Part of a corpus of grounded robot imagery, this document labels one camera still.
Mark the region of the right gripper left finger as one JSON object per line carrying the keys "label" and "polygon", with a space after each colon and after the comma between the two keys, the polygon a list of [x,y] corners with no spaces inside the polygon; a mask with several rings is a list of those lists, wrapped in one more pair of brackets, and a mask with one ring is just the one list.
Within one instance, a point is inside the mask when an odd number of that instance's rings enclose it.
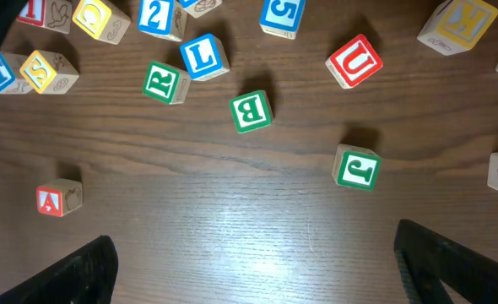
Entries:
{"label": "right gripper left finger", "polygon": [[109,236],[99,236],[40,273],[0,295],[0,303],[109,304],[118,273]]}

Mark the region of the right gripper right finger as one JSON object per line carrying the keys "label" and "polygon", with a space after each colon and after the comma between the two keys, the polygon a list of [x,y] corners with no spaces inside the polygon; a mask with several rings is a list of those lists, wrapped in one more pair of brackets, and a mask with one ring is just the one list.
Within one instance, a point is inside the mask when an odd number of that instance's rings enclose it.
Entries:
{"label": "right gripper right finger", "polygon": [[393,247],[410,303],[451,303],[448,285],[470,303],[498,303],[498,263],[412,220],[401,219]]}

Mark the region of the red A block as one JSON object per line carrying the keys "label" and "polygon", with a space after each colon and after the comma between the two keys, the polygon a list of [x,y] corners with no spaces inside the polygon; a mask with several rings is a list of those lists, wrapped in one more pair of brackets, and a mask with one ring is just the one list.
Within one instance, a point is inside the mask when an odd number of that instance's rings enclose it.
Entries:
{"label": "red A block", "polygon": [[37,210],[41,214],[63,217],[84,205],[83,184],[58,178],[36,189]]}

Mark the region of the red I block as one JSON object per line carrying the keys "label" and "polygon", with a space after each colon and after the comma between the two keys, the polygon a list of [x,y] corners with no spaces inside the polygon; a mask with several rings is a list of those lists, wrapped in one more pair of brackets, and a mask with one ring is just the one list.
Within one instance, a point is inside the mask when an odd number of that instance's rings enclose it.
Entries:
{"label": "red I block", "polygon": [[17,20],[63,34],[70,33],[73,5],[67,0],[29,0]]}

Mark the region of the blue 2 block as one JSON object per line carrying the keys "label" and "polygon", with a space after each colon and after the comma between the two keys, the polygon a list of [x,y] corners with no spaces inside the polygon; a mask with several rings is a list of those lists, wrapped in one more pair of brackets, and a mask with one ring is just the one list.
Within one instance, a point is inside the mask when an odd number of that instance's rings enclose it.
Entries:
{"label": "blue 2 block", "polygon": [[187,12],[175,0],[141,0],[138,30],[168,41],[181,42]]}

